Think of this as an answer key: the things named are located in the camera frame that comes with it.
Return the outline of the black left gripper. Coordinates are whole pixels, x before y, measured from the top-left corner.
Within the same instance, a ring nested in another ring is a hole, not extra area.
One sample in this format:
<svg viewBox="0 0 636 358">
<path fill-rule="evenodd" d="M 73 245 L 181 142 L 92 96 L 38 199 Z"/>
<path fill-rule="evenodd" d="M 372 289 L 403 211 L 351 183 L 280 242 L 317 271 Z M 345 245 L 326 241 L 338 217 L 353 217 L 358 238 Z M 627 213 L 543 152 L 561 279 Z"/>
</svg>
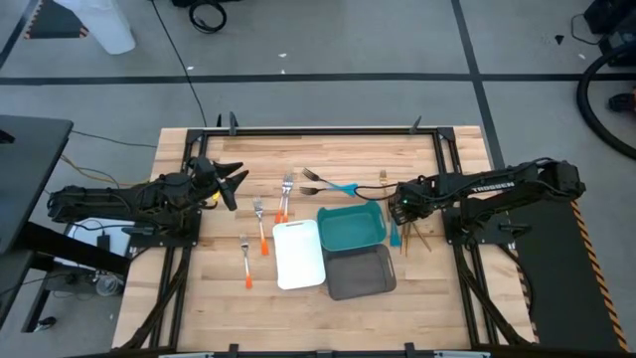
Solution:
<svg viewBox="0 0 636 358">
<path fill-rule="evenodd" d="M 227 208 L 230 211 L 235 211 L 238 208 L 235 191 L 249 171 L 244 170 L 232 177 L 229 176 L 241 169 L 242 166 L 242 162 L 224 164 L 211 161 L 205 156 L 196 157 L 191 192 L 191 199 L 196 203 L 196 206 L 205 210 L 214 209 L 216 205 L 208 205 L 206 200 L 219 194 Z"/>
</svg>

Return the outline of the orange-handled silver fork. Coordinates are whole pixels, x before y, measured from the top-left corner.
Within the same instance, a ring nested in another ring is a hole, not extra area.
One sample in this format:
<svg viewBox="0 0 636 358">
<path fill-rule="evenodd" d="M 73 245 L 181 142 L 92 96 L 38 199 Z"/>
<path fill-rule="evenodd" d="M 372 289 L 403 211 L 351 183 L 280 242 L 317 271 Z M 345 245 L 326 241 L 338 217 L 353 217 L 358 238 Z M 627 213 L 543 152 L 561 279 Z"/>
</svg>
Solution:
<svg viewBox="0 0 636 358">
<path fill-rule="evenodd" d="M 292 173 L 288 173 L 284 177 L 283 182 L 283 204 L 282 204 L 282 216 L 281 222 L 286 223 L 288 221 L 288 206 L 289 196 L 293 188 L 294 176 Z"/>
<path fill-rule="evenodd" d="M 265 236 L 264 223 L 263 223 L 263 205 L 260 197 L 256 196 L 252 199 L 252 205 L 254 212 L 258 218 L 259 235 L 260 235 L 260 249 L 264 256 L 269 254 L 268 243 Z"/>
<path fill-rule="evenodd" d="M 279 223 L 283 222 L 284 204 L 285 204 L 285 200 L 287 198 L 287 194 L 288 194 L 288 191 L 289 191 L 291 185 L 292 185 L 292 175 L 290 173 L 286 173 L 283 176 L 283 181 L 282 181 L 282 186 L 281 186 L 282 195 L 281 195 L 281 198 L 280 198 L 280 201 L 279 201 L 277 214 L 276 214 L 275 220 L 274 220 L 275 224 L 279 224 Z"/>
<path fill-rule="evenodd" d="M 240 248 L 243 254 L 243 264 L 244 264 L 244 271 L 245 271 L 245 287 L 252 288 L 252 278 L 250 274 L 249 260 L 248 260 L 249 243 L 248 243 L 247 235 L 240 234 L 239 241 L 240 241 Z"/>
</svg>

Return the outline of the teal plastic bin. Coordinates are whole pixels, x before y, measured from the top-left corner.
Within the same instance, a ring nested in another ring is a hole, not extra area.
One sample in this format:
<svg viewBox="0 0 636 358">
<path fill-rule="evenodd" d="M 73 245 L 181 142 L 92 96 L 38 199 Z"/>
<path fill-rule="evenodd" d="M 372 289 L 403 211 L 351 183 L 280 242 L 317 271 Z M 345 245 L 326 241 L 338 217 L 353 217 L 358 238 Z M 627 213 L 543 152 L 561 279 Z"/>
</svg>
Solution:
<svg viewBox="0 0 636 358">
<path fill-rule="evenodd" d="M 387 228 L 376 202 L 337 209 L 320 208 L 317 224 L 322 247 L 342 252 L 381 244 Z"/>
</svg>

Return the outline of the grey translucent plastic bin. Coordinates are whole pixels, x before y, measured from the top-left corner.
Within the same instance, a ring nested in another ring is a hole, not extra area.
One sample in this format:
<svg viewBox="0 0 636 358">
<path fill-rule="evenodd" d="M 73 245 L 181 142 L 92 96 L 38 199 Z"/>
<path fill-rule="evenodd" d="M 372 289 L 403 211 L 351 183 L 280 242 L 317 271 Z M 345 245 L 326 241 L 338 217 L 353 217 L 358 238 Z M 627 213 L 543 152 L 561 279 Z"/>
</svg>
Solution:
<svg viewBox="0 0 636 358">
<path fill-rule="evenodd" d="M 342 252 L 323 251 L 328 293 L 334 300 L 391 292 L 397 277 L 382 244 Z"/>
</svg>

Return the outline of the white plastic bin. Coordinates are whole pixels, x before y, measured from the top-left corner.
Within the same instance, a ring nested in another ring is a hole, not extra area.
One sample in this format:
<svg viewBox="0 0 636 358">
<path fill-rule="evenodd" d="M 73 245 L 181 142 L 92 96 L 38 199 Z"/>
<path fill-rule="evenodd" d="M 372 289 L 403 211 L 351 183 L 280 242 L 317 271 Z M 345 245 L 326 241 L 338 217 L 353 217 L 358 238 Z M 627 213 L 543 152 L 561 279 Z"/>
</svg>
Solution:
<svg viewBox="0 0 636 358">
<path fill-rule="evenodd" d="M 272 233 L 279 288 L 305 288 L 325 281 L 326 272 L 316 221 L 276 224 Z"/>
</svg>

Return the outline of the white sheet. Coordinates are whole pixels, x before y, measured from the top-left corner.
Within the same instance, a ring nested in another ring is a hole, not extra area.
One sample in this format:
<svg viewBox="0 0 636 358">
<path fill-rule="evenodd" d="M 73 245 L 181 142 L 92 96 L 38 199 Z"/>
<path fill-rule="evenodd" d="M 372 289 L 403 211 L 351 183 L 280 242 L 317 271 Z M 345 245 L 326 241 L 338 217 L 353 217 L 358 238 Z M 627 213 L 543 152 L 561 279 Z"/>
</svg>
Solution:
<svg viewBox="0 0 636 358">
<path fill-rule="evenodd" d="M 101 234 L 109 234 L 110 252 L 130 259 L 130 236 L 124 233 L 123 229 L 132 226 L 133 223 L 130 221 L 88 218 L 71 225 L 68 230 L 68 236 L 97 247 L 96 238 Z"/>
</svg>

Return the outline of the clear plastic cup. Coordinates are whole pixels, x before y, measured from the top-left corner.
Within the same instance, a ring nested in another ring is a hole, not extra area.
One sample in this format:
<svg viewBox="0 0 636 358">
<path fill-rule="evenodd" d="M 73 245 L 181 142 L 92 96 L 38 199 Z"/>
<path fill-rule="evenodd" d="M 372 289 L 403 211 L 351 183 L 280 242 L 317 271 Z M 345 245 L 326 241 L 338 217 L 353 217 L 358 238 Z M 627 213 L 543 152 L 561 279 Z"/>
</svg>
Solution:
<svg viewBox="0 0 636 358">
<path fill-rule="evenodd" d="M 102 274 L 95 284 L 95 291 L 100 296 L 115 296 L 121 293 L 122 283 L 113 274 Z"/>
</svg>

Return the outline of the black hazard-striped floor mat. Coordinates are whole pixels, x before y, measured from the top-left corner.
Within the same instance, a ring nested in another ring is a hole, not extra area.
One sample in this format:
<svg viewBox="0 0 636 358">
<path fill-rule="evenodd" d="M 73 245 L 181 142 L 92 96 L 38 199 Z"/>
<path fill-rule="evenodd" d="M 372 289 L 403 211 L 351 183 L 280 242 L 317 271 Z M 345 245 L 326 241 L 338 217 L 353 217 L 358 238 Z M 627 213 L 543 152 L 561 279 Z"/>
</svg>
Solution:
<svg viewBox="0 0 636 358">
<path fill-rule="evenodd" d="M 535 333 L 550 348 L 626 352 L 622 330 L 576 203 L 539 202 L 511 212 L 531 230 L 516 243 L 533 287 Z"/>
</svg>

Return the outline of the white bagged trash can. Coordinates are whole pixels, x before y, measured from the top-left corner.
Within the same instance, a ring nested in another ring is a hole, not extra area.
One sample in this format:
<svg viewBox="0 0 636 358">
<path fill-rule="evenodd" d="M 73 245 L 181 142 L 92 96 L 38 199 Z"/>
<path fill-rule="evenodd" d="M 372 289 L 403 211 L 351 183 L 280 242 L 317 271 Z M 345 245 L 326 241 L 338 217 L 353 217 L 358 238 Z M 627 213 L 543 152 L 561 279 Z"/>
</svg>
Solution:
<svg viewBox="0 0 636 358">
<path fill-rule="evenodd" d="M 110 55 L 135 49 L 130 24 L 117 0 L 54 0 L 72 11 Z"/>
</svg>

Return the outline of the black desk top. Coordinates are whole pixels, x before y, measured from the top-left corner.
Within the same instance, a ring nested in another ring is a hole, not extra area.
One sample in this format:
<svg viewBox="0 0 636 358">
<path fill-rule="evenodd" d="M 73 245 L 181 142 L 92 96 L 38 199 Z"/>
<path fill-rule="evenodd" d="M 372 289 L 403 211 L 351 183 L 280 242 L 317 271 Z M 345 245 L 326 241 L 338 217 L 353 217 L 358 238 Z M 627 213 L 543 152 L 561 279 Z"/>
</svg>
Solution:
<svg viewBox="0 0 636 358">
<path fill-rule="evenodd" d="M 0 114 L 0 255 L 11 250 L 64 150 L 73 123 Z"/>
</svg>

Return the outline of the red and black tool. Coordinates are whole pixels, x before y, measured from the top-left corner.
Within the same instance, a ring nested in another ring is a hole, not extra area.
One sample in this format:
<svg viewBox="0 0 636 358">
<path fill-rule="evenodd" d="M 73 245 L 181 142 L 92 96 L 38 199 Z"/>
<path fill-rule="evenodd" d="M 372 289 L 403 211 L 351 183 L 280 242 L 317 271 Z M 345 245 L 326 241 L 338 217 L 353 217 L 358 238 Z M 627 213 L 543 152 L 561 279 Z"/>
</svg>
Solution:
<svg viewBox="0 0 636 358">
<path fill-rule="evenodd" d="M 607 102 L 607 107 L 614 112 L 636 112 L 636 88 L 631 92 L 612 96 Z"/>
</svg>

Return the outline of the small hazard-striped floor mat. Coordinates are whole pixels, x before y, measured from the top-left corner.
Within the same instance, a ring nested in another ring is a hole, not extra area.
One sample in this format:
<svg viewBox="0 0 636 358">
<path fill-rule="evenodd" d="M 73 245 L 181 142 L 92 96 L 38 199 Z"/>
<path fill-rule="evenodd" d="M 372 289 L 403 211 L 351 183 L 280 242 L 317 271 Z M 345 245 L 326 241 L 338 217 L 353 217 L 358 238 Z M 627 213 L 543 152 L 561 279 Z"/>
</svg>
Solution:
<svg viewBox="0 0 636 358">
<path fill-rule="evenodd" d="M 54 0 L 39 0 L 26 26 L 24 38 L 73 39 L 87 35 L 88 29 L 71 10 Z"/>
</svg>

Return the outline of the black equipment stack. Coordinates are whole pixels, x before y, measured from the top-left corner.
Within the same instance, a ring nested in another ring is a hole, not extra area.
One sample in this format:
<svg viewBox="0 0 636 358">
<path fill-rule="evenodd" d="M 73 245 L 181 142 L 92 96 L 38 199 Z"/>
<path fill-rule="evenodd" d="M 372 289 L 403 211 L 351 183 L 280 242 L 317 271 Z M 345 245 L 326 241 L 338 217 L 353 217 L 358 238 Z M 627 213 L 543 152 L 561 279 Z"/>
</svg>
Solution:
<svg viewBox="0 0 636 358">
<path fill-rule="evenodd" d="M 590 32 L 601 36 L 602 55 L 636 43 L 636 0 L 593 0 L 583 18 Z"/>
</svg>

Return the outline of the black desk leg frame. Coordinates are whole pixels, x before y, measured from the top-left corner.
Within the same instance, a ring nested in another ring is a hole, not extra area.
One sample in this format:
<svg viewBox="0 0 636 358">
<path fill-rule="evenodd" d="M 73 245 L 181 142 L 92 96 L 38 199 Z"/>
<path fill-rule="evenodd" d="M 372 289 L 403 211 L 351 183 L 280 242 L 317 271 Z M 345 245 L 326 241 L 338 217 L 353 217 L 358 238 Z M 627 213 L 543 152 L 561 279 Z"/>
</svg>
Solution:
<svg viewBox="0 0 636 358">
<path fill-rule="evenodd" d="M 0 330 L 36 254 L 122 275 L 130 266 L 130 259 L 123 256 L 27 222 L 11 244 L 0 245 Z"/>
</svg>

